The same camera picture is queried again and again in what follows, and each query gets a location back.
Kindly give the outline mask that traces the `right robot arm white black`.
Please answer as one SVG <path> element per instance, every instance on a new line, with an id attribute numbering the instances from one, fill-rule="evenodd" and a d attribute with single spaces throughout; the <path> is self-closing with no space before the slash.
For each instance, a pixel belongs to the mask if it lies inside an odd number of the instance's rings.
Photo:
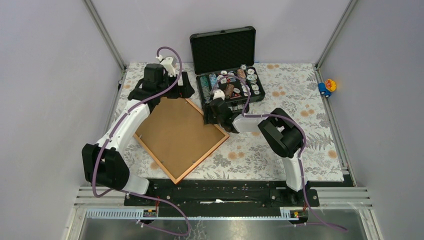
<path id="1" fill-rule="evenodd" d="M 233 112 L 221 98 L 205 105 L 206 117 L 212 118 L 228 133 L 260 132 L 270 149 L 282 159 L 287 190 L 283 194 L 293 206 L 310 208 L 308 179 L 302 153 L 306 147 L 305 131 L 283 109 L 271 113 L 248 114 Z"/>

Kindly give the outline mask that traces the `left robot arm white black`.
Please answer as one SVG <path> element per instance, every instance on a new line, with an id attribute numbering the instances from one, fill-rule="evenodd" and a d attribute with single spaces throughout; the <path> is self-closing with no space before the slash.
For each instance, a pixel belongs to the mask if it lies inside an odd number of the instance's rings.
<path id="1" fill-rule="evenodd" d="M 162 97 L 188 99 L 194 92 L 186 71 L 176 74 L 172 66 L 162 63 L 145 66 L 143 78 L 129 93 L 124 110 L 110 129 L 95 144 L 87 143 L 82 148 L 84 176 L 95 197 L 115 190 L 135 195 L 144 206 L 154 202 L 155 192 L 149 188 L 149 180 L 130 172 L 123 153 Z"/>

